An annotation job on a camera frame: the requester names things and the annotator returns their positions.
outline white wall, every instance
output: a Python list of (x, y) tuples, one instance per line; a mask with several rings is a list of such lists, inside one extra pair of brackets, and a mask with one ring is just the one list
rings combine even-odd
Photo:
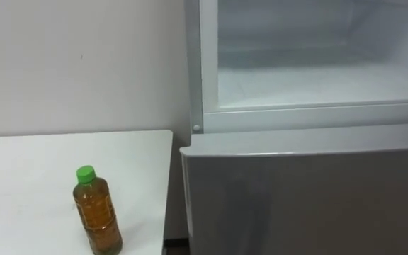
[(183, 0), (0, 0), (0, 135), (157, 128), (188, 142)]

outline white table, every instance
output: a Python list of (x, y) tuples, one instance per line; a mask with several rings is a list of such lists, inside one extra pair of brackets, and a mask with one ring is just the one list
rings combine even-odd
[(0, 137), (0, 255), (92, 254), (74, 205), (75, 171), (110, 186), (124, 248), (162, 254), (172, 132)]

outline silver refrigerator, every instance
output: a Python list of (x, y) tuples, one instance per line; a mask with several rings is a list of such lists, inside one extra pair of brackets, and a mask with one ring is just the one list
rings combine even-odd
[(408, 0), (185, 9), (192, 254), (408, 254)]

